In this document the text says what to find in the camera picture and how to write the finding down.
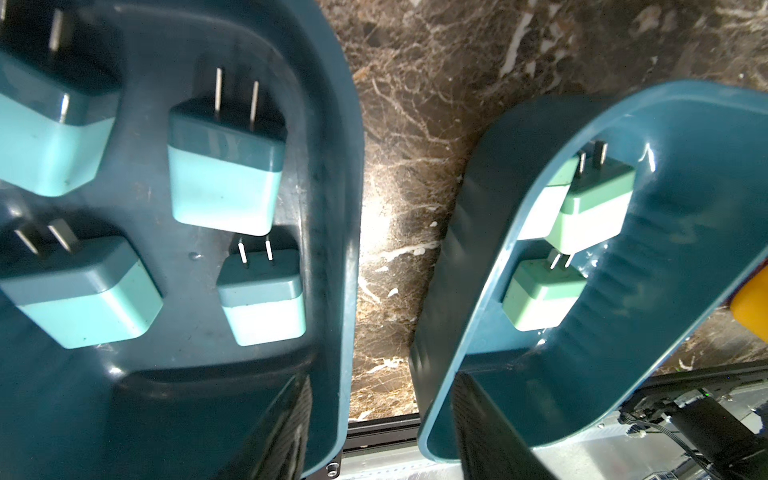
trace light green charger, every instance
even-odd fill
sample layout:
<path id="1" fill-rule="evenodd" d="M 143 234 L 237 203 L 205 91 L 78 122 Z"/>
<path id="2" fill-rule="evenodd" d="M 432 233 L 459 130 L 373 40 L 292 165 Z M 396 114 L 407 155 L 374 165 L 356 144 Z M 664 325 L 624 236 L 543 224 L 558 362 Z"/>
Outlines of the light green charger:
<path id="1" fill-rule="evenodd" d="M 632 198 L 635 169 L 606 158 L 607 144 L 596 142 L 592 165 L 582 157 L 547 241 L 567 255 L 621 232 Z"/>
<path id="2" fill-rule="evenodd" d="M 523 260 L 512 275 L 502 309 L 516 329 L 527 332 L 560 325 L 587 285 L 571 257 Z"/>
<path id="3" fill-rule="evenodd" d="M 583 156 L 584 152 L 579 152 L 579 155 L 570 158 L 549 180 L 547 186 L 536 198 L 531 213 L 525 218 L 518 240 L 544 238 L 549 235 L 565 196 L 568 195 L 568 189 L 571 188 L 579 159 Z"/>

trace black cable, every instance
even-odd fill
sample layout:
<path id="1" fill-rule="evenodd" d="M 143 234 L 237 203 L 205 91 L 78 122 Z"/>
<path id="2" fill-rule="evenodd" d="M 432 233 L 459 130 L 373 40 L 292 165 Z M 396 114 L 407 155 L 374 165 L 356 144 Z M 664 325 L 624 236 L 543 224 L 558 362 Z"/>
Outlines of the black cable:
<path id="1" fill-rule="evenodd" d="M 666 436 L 668 436 L 670 439 L 672 439 L 673 442 L 677 443 L 680 448 L 682 448 L 693 460 L 696 462 L 710 477 L 712 477 L 713 480 L 722 480 L 719 475 L 715 475 L 709 468 L 707 467 L 707 464 L 704 463 L 704 461 L 694 453 L 693 449 L 688 446 L 686 442 L 683 442 L 680 440 L 680 437 L 673 434 L 666 428 L 664 428 L 661 425 L 657 425 L 655 423 L 651 422 L 645 422 L 644 420 L 637 419 L 634 415 L 630 415 L 628 413 L 623 413 L 623 416 L 625 416 L 628 420 L 628 423 L 634 423 L 635 425 L 641 425 L 644 427 L 656 429 L 659 432 L 664 433 Z"/>

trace dark teal bin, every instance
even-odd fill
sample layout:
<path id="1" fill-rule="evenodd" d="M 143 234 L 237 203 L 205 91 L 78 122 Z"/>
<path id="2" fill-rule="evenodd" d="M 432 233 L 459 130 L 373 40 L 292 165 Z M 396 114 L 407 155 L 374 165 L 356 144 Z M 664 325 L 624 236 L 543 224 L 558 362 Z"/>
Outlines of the dark teal bin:
<path id="1" fill-rule="evenodd" d="M 336 36 L 314 0 L 65 3 L 72 48 L 118 78 L 121 103 L 93 181 L 58 198 L 0 188 L 0 267 L 29 254 L 18 217 L 63 217 L 81 238 L 127 238 L 164 306 L 143 336 L 67 350 L 0 294 L 0 478 L 213 478 L 297 372 L 313 389 L 305 473 L 317 470 L 346 437 L 362 199 L 362 118 Z M 8 5 L 8 21 L 39 20 L 30 36 L 45 47 L 53 2 Z M 259 115 L 288 131 L 271 240 L 301 252 L 297 339 L 238 346 L 216 279 L 239 236 L 171 216 L 168 111 L 212 92 L 219 66 L 223 108 L 247 114 L 258 79 Z"/>
<path id="2" fill-rule="evenodd" d="M 504 114 L 469 161 L 411 349 L 422 453 L 458 459 L 447 395 L 459 370 L 531 447 L 616 409 L 768 253 L 767 132 L 768 95 L 701 81 Z M 558 328 L 519 332 L 502 298 L 517 264 L 550 247 L 515 239 L 592 140 L 637 168 L 623 230 L 574 258 L 588 284 Z"/>

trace yellow object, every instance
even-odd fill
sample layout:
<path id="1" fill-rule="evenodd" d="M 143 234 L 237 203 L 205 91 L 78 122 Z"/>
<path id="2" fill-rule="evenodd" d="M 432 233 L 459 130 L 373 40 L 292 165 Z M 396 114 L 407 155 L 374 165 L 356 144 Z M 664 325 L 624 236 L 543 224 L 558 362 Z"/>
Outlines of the yellow object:
<path id="1" fill-rule="evenodd" d="M 739 290 L 730 311 L 750 332 L 768 342 L 768 266 Z"/>

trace black metal frame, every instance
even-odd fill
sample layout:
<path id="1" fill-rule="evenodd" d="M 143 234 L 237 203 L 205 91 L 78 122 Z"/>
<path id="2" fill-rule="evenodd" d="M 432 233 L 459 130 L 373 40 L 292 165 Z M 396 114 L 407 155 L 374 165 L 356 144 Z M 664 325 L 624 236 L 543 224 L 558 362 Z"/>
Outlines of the black metal frame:
<path id="1" fill-rule="evenodd" d="M 652 376 L 632 394 L 620 410 L 638 412 L 650 408 L 662 399 L 674 398 L 699 388 L 706 388 L 714 398 L 719 398 L 738 386 L 766 380 L 768 360 Z M 341 471 L 342 454 L 415 445 L 420 425 L 419 414 L 350 423 L 342 451 L 326 468 L 315 472 L 306 480 L 337 477 Z"/>

